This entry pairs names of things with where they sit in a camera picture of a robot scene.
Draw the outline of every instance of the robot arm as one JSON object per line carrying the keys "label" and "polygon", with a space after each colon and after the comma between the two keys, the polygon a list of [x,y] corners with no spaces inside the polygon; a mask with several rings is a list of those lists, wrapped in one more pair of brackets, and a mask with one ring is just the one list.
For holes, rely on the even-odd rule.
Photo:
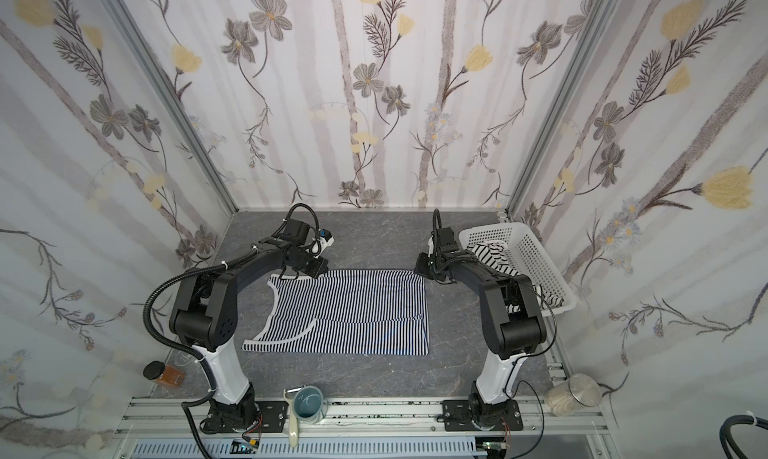
{"label": "robot arm", "polygon": [[[207,434],[242,430],[258,417],[254,387],[240,367],[233,340],[238,293],[276,269],[285,272],[290,267],[314,279],[328,271],[328,260],[320,255],[333,237],[319,228],[316,216],[314,228],[291,218],[298,206],[308,208],[294,205],[274,234],[253,245],[255,253],[231,265],[224,262],[223,270],[190,275],[179,283],[168,321],[170,331],[182,345],[202,354],[216,380],[208,417],[200,425]],[[311,228],[315,238],[304,245]]]}
{"label": "robot arm", "polygon": [[497,272],[459,247],[453,230],[442,227],[437,209],[432,216],[431,246],[429,254],[419,254],[416,272],[437,281],[462,282],[478,296],[488,354],[472,384],[469,408],[475,426],[493,427],[510,410],[507,389],[523,361],[547,339],[537,300],[541,289],[528,276]]}

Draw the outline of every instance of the white handle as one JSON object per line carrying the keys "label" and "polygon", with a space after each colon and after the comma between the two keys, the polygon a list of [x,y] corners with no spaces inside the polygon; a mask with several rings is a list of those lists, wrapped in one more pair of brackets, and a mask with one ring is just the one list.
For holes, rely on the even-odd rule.
{"label": "white handle", "polygon": [[288,403],[290,409],[290,416],[288,416],[288,443],[291,447],[299,445],[299,421],[296,419],[296,415],[293,414],[293,401]]}

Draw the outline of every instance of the black lid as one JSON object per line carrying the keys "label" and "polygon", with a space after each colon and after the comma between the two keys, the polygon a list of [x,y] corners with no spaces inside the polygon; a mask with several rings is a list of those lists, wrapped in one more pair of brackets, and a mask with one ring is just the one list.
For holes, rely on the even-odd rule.
{"label": "black lid", "polygon": [[144,377],[147,377],[150,381],[157,379],[165,371],[165,364],[160,361],[151,361],[144,368]]}

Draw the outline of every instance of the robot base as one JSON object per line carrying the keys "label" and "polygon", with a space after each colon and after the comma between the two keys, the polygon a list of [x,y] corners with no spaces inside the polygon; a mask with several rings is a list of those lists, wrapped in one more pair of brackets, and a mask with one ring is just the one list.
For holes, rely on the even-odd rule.
{"label": "robot base", "polygon": [[475,383],[468,401],[442,402],[446,432],[504,431],[504,421],[510,431],[522,431],[523,421],[517,401],[507,399],[490,405],[482,402]]}
{"label": "robot base", "polygon": [[205,434],[241,433],[256,422],[261,414],[262,432],[283,432],[283,425],[288,417],[288,403],[285,401],[255,402],[254,385],[248,389],[237,404],[210,402],[208,416],[200,423],[200,430]]}

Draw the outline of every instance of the metal lid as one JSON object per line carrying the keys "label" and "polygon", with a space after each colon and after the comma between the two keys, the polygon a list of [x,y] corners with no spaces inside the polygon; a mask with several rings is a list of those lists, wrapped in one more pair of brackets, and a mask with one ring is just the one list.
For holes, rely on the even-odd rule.
{"label": "metal lid", "polygon": [[147,377],[150,381],[157,379],[165,371],[165,364],[160,361],[151,361],[144,367],[144,377]]}
{"label": "metal lid", "polygon": [[600,404],[600,386],[586,374],[574,374],[568,379],[568,389],[579,404],[595,407]]}

